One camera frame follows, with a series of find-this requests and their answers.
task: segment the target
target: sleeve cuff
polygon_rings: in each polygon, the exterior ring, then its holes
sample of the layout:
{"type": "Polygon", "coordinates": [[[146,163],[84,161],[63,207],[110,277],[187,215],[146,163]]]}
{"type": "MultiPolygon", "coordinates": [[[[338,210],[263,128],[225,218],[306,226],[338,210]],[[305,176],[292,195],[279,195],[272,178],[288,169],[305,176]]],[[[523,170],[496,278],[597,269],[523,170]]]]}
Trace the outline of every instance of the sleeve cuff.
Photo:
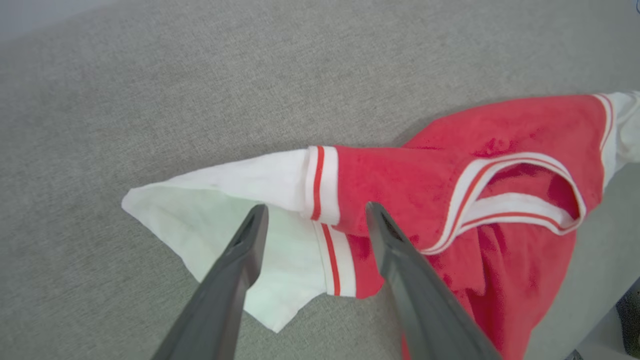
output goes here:
{"type": "Polygon", "coordinates": [[[308,149],[303,216],[329,225],[340,222],[338,151],[329,146],[308,149]]]}
{"type": "Polygon", "coordinates": [[[356,274],[347,236],[327,224],[314,222],[323,260],[326,292],[335,296],[356,296],[356,274]]]}

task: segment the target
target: gray fabric surface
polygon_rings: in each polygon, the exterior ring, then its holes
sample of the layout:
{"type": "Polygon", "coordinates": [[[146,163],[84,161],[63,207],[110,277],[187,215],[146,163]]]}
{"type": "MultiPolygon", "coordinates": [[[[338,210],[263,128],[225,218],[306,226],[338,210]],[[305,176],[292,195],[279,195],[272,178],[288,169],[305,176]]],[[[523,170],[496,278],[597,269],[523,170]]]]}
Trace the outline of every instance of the gray fabric surface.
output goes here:
{"type": "MultiPolygon", "coordinates": [[[[630,1],[132,0],[0,45],[0,357],[146,359],[195,289],[129,188],[309,144],[400,145],[438,116],[640,89],[630,1]]],[[[640,275],[640,168],[580,231],[527,358],[560,359],[640,275]]],[[[319,297],[237,359],[399,359],[385,290],[319,297]]]]}

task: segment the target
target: red fabric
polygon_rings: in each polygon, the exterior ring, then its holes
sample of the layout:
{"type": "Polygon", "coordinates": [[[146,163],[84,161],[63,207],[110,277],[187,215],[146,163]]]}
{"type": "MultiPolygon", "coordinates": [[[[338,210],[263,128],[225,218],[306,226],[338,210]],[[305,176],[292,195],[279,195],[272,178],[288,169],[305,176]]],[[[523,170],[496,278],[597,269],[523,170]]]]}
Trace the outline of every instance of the red fabric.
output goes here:
{"type": "MultiPolygon", "coordinates": [[[[428,249],[442,235],[456,181],[472,161],[538,152],[568,169],[591,211],[602,198],[605,127],[604,107],[593,96],[544,97],[444,117],[402,149],[338,147],[336,229],[348,234],[357,297],[374,295],[383,283],[366,237],[367,202],[383,204],[412,243],[428,249]]],[[[514,192],[579,216],[568,181],[537,165],[500,170],[479,199],[514,192]]],[[[503,358],[516,360],[559,290],[575,241],[575,231],[559,236],[540,225],[488,224],[458,234],[444,252],[426,259],[503,358]]],[[[404,346],[403,353],[408,358],[404,346]]]]}

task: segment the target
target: red stripe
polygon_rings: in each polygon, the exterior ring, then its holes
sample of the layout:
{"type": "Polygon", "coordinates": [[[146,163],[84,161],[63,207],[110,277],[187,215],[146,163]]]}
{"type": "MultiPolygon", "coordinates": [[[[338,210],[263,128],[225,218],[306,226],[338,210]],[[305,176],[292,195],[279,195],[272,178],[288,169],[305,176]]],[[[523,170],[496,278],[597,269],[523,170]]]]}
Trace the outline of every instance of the red stripe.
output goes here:
{"type": "Polygon", "coordinates": [[[329,250],[329,260],[331,262],[331,273],[333,273],[333,294],[340,296],[340,274],[338,273],[338,261],[335,259],[335,250],[333,249],[333,240],[329,233],[329,227],[326,224],[322,224],[322,230],[324,232],[324,238],[326,240],[326,247],[329,250]]]}
{"type": "Polygon", "coordinates": [[[610,109],[610,114],[611,116],[609,116],[610,118],[610,125],[609,125],[609,130],[607,130],[607,134],[604,136],[604,139],[602,141],[602,147],[600,148],[600,151],[602,151],[602,149],[604,149],[604,145],[607,143],[607,139],[609,138],[609,134],[611,134],[611,129],[613,129],[613,104],[611,104],[611,101],[609,100],[609,98],[606,95],[602,95],[602,97],[605,98],[605,100],[609,103],[609,109],[610,109]]]}
{"type": "Polygon", "coordinates": [[[317,147],[318,162],[316,164],[316,178],[314,179],[314,212],[311,220],[317,221],[320,218],[320,182],[322,180],[322,166],[324,164],[324,147],[317,147]]]}
{"type": "Polygon", "coordinates": [[[560,224],[558,224],[552,218],[545,217],[543,215],[531,214],[531,213],[518,213],[518,212],[509,212],[509,213],[499,213],[499,214],[487,215],[485,217],[473,219],[473,220],[467,222],[466,224],[463,224],[462,226],[465,227],[465,226],[468,226],[468,225],[474,225],[474,224],[477,224],[477,223],[482,222],[484,220],[487,220],[489,218],[498,218],[498,217],[529,217],[529,218],[537,218],[537,219],[540,219],[540,220],[544,220],[544,221],[550,222],[553,226],[555,226],[560,231],[564,231],[564,230],[567,230],[567,229],[570,228],[570,227],[562,227],[562,226],[560,226],[560,224]]]}
{"type": "Polygon", "coordinates": [[[555,166],[552,163],[549,163],[548,161],[545,160],[540,160],[540,159],[536,159],[536,158],[515,158],[515,159],[508,159],[508,160],[500,160],[500,161],[494,161],[493,163],[489,163],[487,165],[485,165],[477,174],[476,177],[474,178],[474,180],[471,182],[471,184],[469,185],[469,188],[467,189],[467,192],[465,193],[465,197],[462,199],[462,203],[460,204],[460,207],[458,208],[458,212],[456,214],[456,218],[453,221],[453,227],[451,228],[451,233],[449,234],[449,236],[447,237],[447,241],[445,241],[443,246],[446,246],[449,243],[449,240],[451,239],[451,236],[454,236],[455,232],[456,232],[456,225],[458,224],[458,221],[460,220],[460,216],[462,215],[462,209],[465,207],[465,204],[467,203],[467,201],[469,200],[469,197],[471,196],[471,193],[473,192],[473,190],[476,188],[478,182],[480,181],[480,178],[482,178],[482,176],[484,175],[484,173],[486,173],[489,168],[491,168],[492,166],[499,164],[499,163],[505,163],[508,161],[522,161],[522,160],[533,160],[533,161],[539,161],[541,163],[545,163],[547,165],[549,165],[550,167],[558,170],[559,173],[564,173],[564,171],[562,171],[561,169],[559,169],[557,166],[555,166]]]}

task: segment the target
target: cloth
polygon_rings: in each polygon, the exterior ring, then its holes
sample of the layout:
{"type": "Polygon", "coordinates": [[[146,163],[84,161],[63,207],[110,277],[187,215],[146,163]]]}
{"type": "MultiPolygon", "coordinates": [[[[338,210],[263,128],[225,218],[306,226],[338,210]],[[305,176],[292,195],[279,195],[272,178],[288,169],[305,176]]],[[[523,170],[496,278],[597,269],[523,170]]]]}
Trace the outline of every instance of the cloth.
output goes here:
{"type": "Polygon", "coordinates": [[[364,216],[380,202],[503,358],[520,359],[576,228],[640,162],[639,139],[639,93],[519,99],[436,120],[400,149],[269,154],[132,189],[122,207],[200,281],[250,207],[269,204],[244,309],[277,332],[320,293],[380,289],[364,216]]]}

